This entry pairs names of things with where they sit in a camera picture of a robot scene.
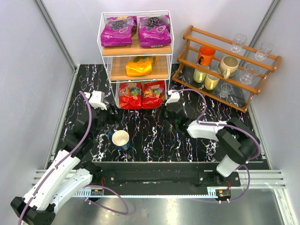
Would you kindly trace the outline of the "yellow orange candy bag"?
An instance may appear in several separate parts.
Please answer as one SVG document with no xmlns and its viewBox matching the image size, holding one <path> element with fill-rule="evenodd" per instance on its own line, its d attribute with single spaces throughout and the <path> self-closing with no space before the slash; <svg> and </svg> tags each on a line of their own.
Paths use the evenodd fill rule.
<svg viewBox="0 0 300 225">
<path fill-rule="evenodd" d="M 156 55 L 131 56 L 126 64 L 126 74 L 130 77 L 149 75 L 157 60 Z"/>
</svg>

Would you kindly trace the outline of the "red candy bag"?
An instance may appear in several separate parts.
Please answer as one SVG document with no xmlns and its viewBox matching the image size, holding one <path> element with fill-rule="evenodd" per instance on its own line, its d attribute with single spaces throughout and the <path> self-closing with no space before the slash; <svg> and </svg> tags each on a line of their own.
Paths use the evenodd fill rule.
<svg viewBox="0 0 300 225">
<path fill-rule="evenodd" d="M 142 109 L 142 84 L 140 82 L 121 83 L 119 103 L 122 109 Z"/>
<path fill-rule="evenodd" d="M 165 99 L 165 82 L 155 81 L 143 85 L 142 108 L 154 109 L 161 106 Z"/>
</svg>

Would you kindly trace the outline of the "purple grape candy bag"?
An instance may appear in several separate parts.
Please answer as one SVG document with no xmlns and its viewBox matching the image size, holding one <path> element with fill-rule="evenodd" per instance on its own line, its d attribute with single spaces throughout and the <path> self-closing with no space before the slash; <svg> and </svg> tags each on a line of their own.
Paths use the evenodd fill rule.
<svg viewBox="0 0 300 225">
<path fill-rule="evenodd" d="M 137 31 L 136 16 L 118 16 L 106 19 L 100 35 L 101 46 L 116 47 L 132 45 L 132 37 Z"/>
</svg>

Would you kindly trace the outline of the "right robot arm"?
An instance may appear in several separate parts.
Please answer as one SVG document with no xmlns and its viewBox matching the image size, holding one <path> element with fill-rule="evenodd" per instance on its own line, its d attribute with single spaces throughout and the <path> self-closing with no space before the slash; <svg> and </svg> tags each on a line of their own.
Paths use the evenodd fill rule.
<svg viewBox="0 0 300 225">
<path fill-rule="evenodd" d="M 178 102 L 166 104 L 164 117 L 179 133 L 194 139 L 202 138 L 219 142 L 225 150 L 225 156 L 217 165 L 216 172 L 223 178 L 229 177 L 256 152 L 260 152 L 259 139 L 237 118 L 222 122 L 193 120 L 186 117 L 183 106 Z"/>
</svg>

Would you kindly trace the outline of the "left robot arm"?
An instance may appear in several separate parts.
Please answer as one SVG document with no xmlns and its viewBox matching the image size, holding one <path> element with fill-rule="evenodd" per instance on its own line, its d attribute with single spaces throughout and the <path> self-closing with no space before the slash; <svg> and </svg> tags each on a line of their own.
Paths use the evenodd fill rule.
<svg viewBox="0 0 300 225">
<path fill-rule="evenodd" d="M 90 151 L 94 139 L 106 125 L 120 121 L 116 105 L 106 109 L 88 106 L 75 121 L 51 166 L 41 179 L 23 197 L 16 196 L 11 207 L 19 217 L 18 223 L 49 225 L 53 222 L 59 207 L 86 185 L 104 183 L 101 167 L 91 161 L 83 162 L 75 175 L 66 183 L 63 180 Z"/>
</svg>

